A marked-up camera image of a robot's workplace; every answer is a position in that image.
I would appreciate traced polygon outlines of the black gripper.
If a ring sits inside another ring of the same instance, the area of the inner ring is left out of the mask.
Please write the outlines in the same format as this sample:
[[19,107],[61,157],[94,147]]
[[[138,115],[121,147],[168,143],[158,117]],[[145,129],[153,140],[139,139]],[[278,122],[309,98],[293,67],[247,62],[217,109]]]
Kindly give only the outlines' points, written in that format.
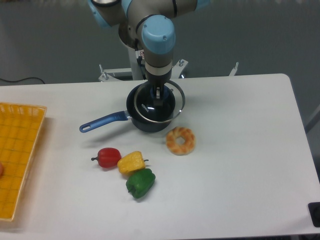
[[148,80],[150,96],[153,99],[154,107],[163,105],[161,87],[171,78],[172,58],[169,56],[145,56],[138,58],[138,67],[143,79]]

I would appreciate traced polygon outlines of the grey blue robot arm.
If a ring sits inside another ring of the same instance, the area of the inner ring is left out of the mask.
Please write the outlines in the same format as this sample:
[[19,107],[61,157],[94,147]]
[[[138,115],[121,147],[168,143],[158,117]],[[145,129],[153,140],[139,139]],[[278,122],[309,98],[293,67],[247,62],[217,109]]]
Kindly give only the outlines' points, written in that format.
[[142,47],[145,77],[155,103],[163,100],[164,84],[172,75],[176,43],[173,18],[197,11],[208,0],[90,0],[88,5],[102,27],[127,24],[129,37]]

